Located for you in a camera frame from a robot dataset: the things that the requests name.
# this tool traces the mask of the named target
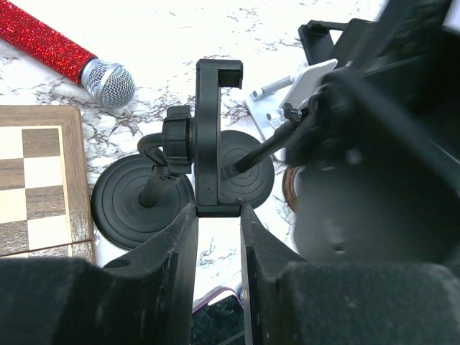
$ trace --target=white stand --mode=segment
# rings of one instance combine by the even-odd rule
[[[254,90],[246,97],[246,107],[264,140],[270,138],[276,128],[285,122],[282,106],[291,103],[298,110],[304,109],[308,99],[316,92],[318,82],[336,65],[337,60],[333,59],[302,68],[295,74]],[[285,149],[277,151],[274,156],[283,162]]]

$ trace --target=marble table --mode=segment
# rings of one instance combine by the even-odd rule
[[[224,90],[222,129],[261,139],[243,99],[256,86],[293,72],[305,60],[295,39],[311,19],[374,20],[384,0],[110,1],[11,0],[103,60],[123,63],[137,92],[122,109],[100,107],[80,87],[0,41],[0,104],[70,104],[83,117],[88,181],[113,161],[136,152],[139,138],[160,132],[169,106],[195,104],[196,62],[238,59],[242,90]],[[285,167],[275,163],[272,195],[256,213],[281,241],[295,249],[295,217],[282,196]],[[201,219],[195,297],[216,285],[241,281],[239,219]],[[95,230],[99,265],[122,255]]]

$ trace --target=microphone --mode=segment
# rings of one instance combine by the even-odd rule
[[[136,85],[123,65],[99,60],[8,0],[0,0],[0,38],[83,86],[102,106],[119,108],[134,96]]]

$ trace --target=wooden chessboard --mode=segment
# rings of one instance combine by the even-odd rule
[[[0,106],[0,257],[95,262],[81,115]]]

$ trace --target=silver microphone grille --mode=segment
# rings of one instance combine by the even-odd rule
[[[87,64],[81,83],[92,97],[108,108],[125,106],[136,91],[136,84],[123,65],[99,59]]]

